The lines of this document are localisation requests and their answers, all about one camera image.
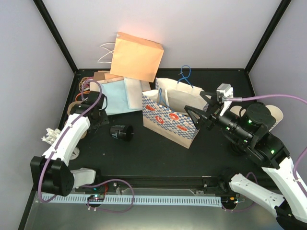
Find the blue checkered paper bag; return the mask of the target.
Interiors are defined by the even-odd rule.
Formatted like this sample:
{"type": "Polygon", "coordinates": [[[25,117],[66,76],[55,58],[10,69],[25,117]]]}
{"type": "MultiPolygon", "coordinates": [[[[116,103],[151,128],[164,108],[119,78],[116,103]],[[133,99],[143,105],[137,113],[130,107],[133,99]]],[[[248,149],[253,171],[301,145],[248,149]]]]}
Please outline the blue checkered paper bag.
{"type": "Polygon", "coordinates": [[[144,127],[188,149],[199,131],[184,107],[206,111],[208,104],[200,96],[203,89],[190,83],[188,65],[181,67],[180,75],[179,80],[157,78],[155,89],[142,93],[142,116],[144,127]]]}

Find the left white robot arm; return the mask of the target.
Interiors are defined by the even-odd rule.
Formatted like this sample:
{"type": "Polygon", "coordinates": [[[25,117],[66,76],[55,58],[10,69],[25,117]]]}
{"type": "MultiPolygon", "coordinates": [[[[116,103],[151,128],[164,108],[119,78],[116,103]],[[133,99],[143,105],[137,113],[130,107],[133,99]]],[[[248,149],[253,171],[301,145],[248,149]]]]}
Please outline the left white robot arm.
{"type": "Polygon", "coordinates": [[[30,162],[34,187],[37,189],[40,202],[47,203],[43,193],[56,196],[67,196],[74,188],[86,185],[92,191],[103,186],[103,179],[96,171],[88,168],[70,170],[71,155],[82,135],[92,124],[101,125],[106,116],[107,97],[103,94],[100,83],[91,79],[90,83],[98,86],[98,91],[91,91],[86,100],[72,109],[68,121],[55,142],[41,157],[34,156],[30,162]]]}

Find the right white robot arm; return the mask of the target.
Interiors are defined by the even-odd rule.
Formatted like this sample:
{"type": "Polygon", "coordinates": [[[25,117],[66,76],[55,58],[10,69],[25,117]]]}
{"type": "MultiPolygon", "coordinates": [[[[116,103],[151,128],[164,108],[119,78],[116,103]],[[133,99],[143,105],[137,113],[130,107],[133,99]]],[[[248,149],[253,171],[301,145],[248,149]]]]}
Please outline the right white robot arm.
{"type": "Polygon", "coordinates": [[[254,101],[261,97],[234,97],[232,89],[217,90],[213,99],[209,99],[206,92],[201,92],[200,95],[209,104],[207,111],[185,106],[195,127],[200,129],[206,126],[210,130],[218,125],[221,130],[234,136],[232,142],[268,174],[280,193],[274,193],[240,173],[232,173],[219,179],[219,190],[246,196],[269,211],[284,230],[305,230],[307,185],[299,176],[298,164],[293,162],[286,146],[270,132],[276,119],[262,103],[250,104],[243,116],[229,110],[232,102],[254,101]]]}

